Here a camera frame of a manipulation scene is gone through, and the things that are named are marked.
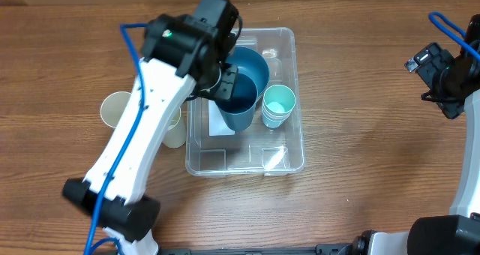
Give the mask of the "pink small cup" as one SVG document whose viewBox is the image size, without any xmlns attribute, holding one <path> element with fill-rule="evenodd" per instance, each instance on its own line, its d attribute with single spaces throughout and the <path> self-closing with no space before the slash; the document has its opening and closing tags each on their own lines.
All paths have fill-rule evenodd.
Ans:
<svg viewBox="0 0 480 255">
<path fill-rule="evenodd" d="M 283 122 L 285 122 L 289 117 L 291 113 L 287 113 L 285 115 L 275 115 L 267 110 L 266 107 L 262 107 L 262 120 L 265 125 L 273 125 L 273 124 L 279 124 L 281 125 Z"/>
</svg>

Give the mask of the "mint green small cup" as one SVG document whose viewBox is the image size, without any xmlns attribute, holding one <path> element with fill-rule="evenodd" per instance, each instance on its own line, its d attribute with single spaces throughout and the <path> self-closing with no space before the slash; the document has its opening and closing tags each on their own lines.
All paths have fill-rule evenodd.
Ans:
<svg viewBox="0 0 480 255">
<path fill-rule="evenodd" d="M 262 105 L 275 116 L 290 114 L 296 105 L 296 95 L 286 85 L 271 85 L 263 95 Z"/>
</svg>

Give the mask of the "light blue small cup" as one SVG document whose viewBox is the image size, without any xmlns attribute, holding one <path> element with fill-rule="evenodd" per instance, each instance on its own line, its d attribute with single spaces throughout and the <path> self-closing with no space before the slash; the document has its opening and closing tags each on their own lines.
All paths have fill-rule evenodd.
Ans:
<svg viewBox="0 0 480 255">
<path fill-rule="evenodd" d="M 263 124 L 270 129 L 279 128 L 287 119 L 288 115 L 285 117 L 270 117 L 269 115 L 262 116 Z"/>
</svg>

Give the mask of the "cream tall cup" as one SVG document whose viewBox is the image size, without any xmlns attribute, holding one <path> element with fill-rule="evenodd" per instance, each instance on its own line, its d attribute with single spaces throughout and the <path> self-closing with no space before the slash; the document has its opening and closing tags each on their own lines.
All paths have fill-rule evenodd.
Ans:
<svg viewBox="0 0 480 255">
<path fill-rule="evenodd" d="M 169 118 L 162 143 L 168 148 L 177 149 L 185 144 L 186 137 L 186 125 L 179 107 Z"/>
<path fill-rule="evenodd" d="M 106 97 L 100 105 L 100 117 L 103 123 L 115 128 L 130 98 L 131 93 L 126 91 L 117 91 Z"/>
</svg>

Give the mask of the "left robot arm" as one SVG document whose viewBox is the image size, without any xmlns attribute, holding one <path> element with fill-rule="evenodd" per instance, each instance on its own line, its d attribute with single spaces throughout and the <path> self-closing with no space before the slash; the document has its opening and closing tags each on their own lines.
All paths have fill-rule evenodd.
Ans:
<svg viewBox="0 0 480 255">
<path fill-rule="evenodd" d="M 62 190 L 91 218 L 86 254 L 101 244 L 97 228 L 106 231 L 119 254 L 159 251 L 152 227 L 161 205 L 146 196 L 146 184 L 170 122 L 185 101 L 229 100 L 236 82 L 227 56 L 242 31 L 237 14 L 163 14 L 143 28 L 137 49 L 128 25 L 121 25 L 136 66 L 129 100 L 94 166 L 85 177 L 68 179 Z"/>
</svg>

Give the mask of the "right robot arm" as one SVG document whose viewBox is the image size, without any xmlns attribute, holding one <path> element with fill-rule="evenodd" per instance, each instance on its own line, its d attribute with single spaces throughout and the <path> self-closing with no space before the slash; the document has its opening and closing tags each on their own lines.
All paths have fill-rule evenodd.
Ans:
<svg viewBox="0 0 480 255">
<path fill-rule="evenodd" d="M 428 19 L 458 45 L 458 54 L 432 42 L 404 66 L 426 85 L 423 101 L 436 104 L 449 120 L 464 117 L 463 157 L 451 202 L 445 214 L 419 217 L 406 231 L 364 231 L 340 254 L 479 253 L 479 15 L 466 28 L 439 11 Z"/>
</svg>

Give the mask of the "dark blue tall cup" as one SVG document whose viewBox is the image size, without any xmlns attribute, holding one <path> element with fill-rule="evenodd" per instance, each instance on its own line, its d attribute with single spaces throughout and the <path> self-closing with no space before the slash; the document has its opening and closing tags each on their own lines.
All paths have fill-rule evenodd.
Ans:
<svg viewBox="0 0 480 255">
<path fill-rule="evenodd" d="M 257 87 L 254 81 L 240 73 L 236 76 L 231 98 L 215 103 L 230 130 L 244 131 L 253 121 L 256 102 Z"/>
</svg>

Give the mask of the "dark blue bowl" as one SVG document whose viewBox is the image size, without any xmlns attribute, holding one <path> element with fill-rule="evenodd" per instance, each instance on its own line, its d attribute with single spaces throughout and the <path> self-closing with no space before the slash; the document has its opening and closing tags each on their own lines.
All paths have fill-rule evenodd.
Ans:
<svg viewBox="0 0 480 255">
<path fill-rule="evenodd" d="M 236 46 L 233 54 L 227 57 L 226 62 L 236 65 L 240 74 L 252 79 L 257 90 L 257 100 L 259 100 L 270 80 L 269 66 L 266 60 L 253 49 Z"/>
</svg>

